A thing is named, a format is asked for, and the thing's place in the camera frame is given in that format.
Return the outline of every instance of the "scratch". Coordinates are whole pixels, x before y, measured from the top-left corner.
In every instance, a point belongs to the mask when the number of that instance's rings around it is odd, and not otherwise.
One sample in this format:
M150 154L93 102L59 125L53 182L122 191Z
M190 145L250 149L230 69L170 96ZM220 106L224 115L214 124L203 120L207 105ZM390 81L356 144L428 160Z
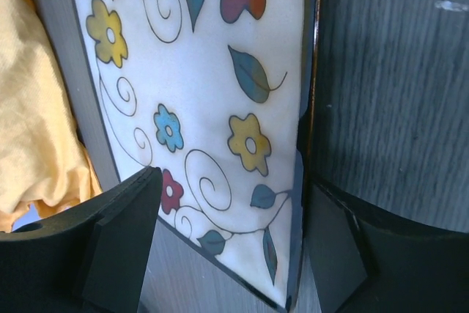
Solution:
M448 11L463 12L469 11L469 5L454 3L449 0L439 0L435 2L435 7L437 9L443 9Z

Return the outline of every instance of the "decorative tile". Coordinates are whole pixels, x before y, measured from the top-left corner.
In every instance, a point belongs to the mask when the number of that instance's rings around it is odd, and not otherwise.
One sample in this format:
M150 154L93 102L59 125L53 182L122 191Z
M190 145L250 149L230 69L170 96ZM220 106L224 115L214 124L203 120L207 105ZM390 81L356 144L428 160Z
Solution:
M120 179L162 168L160 219L280 310L302 239L304 4L75 0Z

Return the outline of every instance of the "gray tabletop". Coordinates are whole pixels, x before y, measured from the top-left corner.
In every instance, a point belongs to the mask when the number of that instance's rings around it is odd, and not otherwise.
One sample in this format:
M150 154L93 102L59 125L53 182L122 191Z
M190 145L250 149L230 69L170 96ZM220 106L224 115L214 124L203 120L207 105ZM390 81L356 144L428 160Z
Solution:
M71 0L35 0L81 137L117 183ZM469 0L322 0L313 165L340 188L425 224L469 231ZM157 225L149 312L271 312ZM307 253L296 312L320 312Z

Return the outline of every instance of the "blue flower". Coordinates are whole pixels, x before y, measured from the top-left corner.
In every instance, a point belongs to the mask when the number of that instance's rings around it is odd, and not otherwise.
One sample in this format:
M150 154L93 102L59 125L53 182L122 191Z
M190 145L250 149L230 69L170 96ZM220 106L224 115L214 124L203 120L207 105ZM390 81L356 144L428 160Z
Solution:
M163 104L158 104L158 113L153 116L156 128L156 139L165 144L170 152L184 147L181 135L181 124L175 113L169 113Z

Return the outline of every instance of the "towel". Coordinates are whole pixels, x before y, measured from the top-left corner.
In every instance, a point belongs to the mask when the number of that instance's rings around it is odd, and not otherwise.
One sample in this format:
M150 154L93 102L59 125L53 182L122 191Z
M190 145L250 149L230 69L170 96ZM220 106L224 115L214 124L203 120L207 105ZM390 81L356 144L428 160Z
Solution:
M101 193L32 0L0 0L0 231Z

